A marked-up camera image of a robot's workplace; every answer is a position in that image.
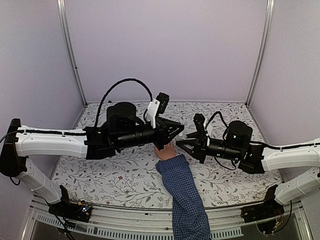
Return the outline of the blue checkered sleeve forearm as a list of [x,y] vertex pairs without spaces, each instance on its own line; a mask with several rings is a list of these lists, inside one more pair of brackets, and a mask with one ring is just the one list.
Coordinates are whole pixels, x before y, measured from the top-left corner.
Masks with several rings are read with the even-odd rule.
[[172,196],[172,229],[175,240],[210,240],[208,215],[183,154],[156,164],[165,189]]

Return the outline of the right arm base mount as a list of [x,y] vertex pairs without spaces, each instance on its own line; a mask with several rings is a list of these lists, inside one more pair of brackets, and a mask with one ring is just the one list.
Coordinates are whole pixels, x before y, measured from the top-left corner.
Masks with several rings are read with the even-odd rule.
[[276,184],[268,188],[262,203],[241,208],[240,216],[245,223],[264,220],[285,213],[283,205],[275,200],[277,187],[278,185]]

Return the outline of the clear nail polish bottle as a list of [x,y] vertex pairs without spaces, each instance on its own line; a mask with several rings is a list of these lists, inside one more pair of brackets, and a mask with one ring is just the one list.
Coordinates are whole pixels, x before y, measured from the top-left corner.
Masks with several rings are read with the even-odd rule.
[[179,141],[185,141],[188,139],[188,137],[185,135],[185,134],[179,134],[178,136],[176,136],[176,141],[179,142]]

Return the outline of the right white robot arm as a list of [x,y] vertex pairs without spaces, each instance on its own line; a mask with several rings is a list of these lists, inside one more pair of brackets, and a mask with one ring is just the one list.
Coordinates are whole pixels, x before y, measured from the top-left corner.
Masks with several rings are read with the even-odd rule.
[[204,163],[206,157],[238,162],[238,168],[248,174],[264,174],[285,168],[309,167],[309,170],[267,190],[265,202],[259,206],[262,218],[269,218],[285,205],[320,187],[320,140],[296,145],[272,146],[251,140],[253,129],[242,121],[232,121],[225,139],[211,138],[203,123],[196,122],[196,132],[176,141],[186,153]]

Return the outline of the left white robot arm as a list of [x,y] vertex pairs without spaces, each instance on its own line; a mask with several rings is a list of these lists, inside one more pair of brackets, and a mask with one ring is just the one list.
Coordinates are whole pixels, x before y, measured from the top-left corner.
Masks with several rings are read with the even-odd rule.
[[146,121],[137,117],[136,106],[118,102],[106,110],[106,122],[98,127],[71,130],[50,130],[21,125],[18,118],[11,120],[2,138],[0,172],[16,178],[43,197],[63,216],[74,213],[68,191],[57,186],[31,161],[32,155],[71,156],[87,160],[103,160],[122,150],[154,144],[159,150],[169,144],[184,126],[161,117],[166,104],[153,100],[146,109]]

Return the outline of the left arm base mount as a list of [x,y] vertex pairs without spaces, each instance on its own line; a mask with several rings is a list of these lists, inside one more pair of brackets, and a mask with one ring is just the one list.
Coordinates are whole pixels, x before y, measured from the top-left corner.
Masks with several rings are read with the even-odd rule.
[[92,205],[84,200],[76,203],[70,202],[67,189],[62,185],[59,187],[61,191],[60,200],[54,204],[50,203],[48,212],[65,219],[88,223],[92,214]]

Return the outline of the person's bare hand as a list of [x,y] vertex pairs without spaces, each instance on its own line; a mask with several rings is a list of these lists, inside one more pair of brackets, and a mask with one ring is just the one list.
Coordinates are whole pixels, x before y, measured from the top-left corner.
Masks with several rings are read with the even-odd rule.
[[172,159],[176,156],[176,150],[174,148],[174,144],[170,142],[169,144],[165,145],[163,149],[158,149],[156,146],[154,147],[156,156],[161,161],[166,161]]

